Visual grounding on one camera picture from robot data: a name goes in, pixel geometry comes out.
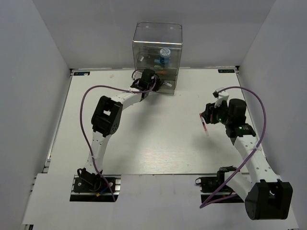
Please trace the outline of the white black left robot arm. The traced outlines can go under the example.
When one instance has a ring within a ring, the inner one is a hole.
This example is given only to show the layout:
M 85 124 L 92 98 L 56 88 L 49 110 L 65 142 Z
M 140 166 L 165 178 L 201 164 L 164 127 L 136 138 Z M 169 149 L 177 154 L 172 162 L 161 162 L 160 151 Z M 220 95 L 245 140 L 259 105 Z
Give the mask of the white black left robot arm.
M 152 69 L 144 69 L 141 77 L 133 79 L 128 89 L 120 89 L 106 85 L 96 85 L 89 88 L 83 95 L 80 105 L 80 126 L 84 139 L 89 147 L 89 156 L 83 168 L 78 169 L 79 178 L 84 181 L 90 191 L 97 191 L 101 187 L 102 165 L 108 142 L 119 128 L 122 112 L 141 101 L 150 92 L 160 90 L 164 81 Z M 106 88 L 120 92 L 107 97 L 101 96 L 91 118 L 92 141 L 90 142 L 83 126 L 83 106 L 87 94 L 96 88 Z

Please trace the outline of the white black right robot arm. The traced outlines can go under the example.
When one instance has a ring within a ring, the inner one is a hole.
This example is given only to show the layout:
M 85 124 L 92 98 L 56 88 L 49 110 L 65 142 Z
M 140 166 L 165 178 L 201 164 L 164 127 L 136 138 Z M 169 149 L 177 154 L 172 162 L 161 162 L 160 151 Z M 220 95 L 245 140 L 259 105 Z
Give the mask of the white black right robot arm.
M 247 179 L 239 167 L 220 168 L 214 190 L 204 200 L 204 205 L 215 202 L 214 196 L 221 190 L 231 189 L 229 196 L 238 195 L 244 201 L 251 220 L 287 219 L 293 188 L 271 169 L 258 146 L 254 129 L 246 123 L 246 102 L 241 99 L 221 99 L 218 103 L 206 104 L 201 118 L 206 124 L 221 123 L 225 126 L 226 135 L 241 155 L 250 178 Z

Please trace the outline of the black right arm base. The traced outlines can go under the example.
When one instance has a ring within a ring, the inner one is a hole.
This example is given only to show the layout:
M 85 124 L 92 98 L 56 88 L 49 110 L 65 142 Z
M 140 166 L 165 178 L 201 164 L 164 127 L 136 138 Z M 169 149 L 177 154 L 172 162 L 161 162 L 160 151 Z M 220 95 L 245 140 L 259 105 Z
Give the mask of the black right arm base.
M 201 188 L 201 202 L 203 203 L 223 182 L 224 174 L 234 172 L 236 167 L 221 167 L 216 175 L 202 176 L 195 180 L 195 185 Z M 234 192 L 233 189 L 225 185 L 210 201 L 233 196 L 229 199 L 218 201 L 218 203 L 243 203 L 244 201 Z

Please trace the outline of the purple pen refill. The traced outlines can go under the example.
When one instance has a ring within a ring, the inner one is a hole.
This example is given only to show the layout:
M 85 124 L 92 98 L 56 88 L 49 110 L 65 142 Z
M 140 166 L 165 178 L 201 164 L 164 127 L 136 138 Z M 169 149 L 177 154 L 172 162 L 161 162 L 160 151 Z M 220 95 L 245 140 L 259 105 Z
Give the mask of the purple pen refill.
M 169 82 L 164 82 L 164 85 L 166 85 L 168 87 L 172 87 L 172 84 L 170 84 Z

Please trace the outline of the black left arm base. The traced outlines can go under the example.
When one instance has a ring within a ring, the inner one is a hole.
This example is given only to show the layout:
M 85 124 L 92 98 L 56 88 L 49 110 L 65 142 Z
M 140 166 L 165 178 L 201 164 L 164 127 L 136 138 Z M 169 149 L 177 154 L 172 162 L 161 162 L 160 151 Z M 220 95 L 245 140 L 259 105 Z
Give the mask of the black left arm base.
M 105 175 L 102 178 L 79 168 L 74 176 L 71 202 L 115 202 L 120 193 L 121 176 Z

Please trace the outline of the blue highlighter marker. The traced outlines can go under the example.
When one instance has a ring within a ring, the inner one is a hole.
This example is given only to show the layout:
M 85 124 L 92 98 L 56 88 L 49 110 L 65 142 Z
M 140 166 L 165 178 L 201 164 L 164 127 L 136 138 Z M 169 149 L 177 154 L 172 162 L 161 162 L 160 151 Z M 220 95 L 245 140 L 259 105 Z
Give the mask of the blue highlighter marker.
M 160 62 L 159 59 L 155 59 L 154 60 L 154 65 L 155 66 L 160 66 L 160 68 L 170 68 L 170 67 L 172 67 L 172 65 L 170 64 L 169 61 L 167 61 L 167 62 Z

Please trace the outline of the clear acrylic drawer organizer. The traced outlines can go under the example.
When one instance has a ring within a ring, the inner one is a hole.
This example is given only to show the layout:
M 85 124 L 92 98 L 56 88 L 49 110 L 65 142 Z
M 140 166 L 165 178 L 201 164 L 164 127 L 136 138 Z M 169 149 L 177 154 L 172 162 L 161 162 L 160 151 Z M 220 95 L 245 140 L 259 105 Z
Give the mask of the clear acrylic drawer organizer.
M 182 47 L 181 24 L 141 21 L 136 25 L 132 41 L 134 68 L 154 70 L 160 79 L 172 84 L 172 87 L 163 85 L 158 93 L 173 95 L 177 86 Z M 154 65 L 154 60 L 160 58 L 159 52 L 162 48 L 171 50 L 170 68 Z M 167 73 L 159 74 L 158 70 L 167 70 Z

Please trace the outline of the red pen refill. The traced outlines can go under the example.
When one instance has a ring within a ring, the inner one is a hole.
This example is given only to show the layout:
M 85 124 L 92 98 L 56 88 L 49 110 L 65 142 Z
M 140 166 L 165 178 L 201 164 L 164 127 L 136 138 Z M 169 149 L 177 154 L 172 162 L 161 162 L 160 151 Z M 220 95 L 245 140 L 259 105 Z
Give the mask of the red pen refill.
M 199 114 L 199 115 L 200 115 L 200 119 L 201 119 L 201 123 L 203 125 L 203 129 L 204 129 L 205 135 L 208 137 L 209 136 L 209 132 L 208 132 L 208 129 L 206 127 L 205 120 L 204 120 L 204 118 L 203 118 L 203 116 L 201 114 Z

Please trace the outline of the blue white round jar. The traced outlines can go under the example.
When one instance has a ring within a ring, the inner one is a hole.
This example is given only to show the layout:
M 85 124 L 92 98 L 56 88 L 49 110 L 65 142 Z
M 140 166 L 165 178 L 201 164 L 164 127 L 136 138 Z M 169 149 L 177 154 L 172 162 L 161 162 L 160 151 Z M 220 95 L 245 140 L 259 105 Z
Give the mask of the blue white round jar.
M 169 48 L 162 48 L 159 52 L 159 56 L 160 63 L 167 65 L 170 62 L 171 50 Z

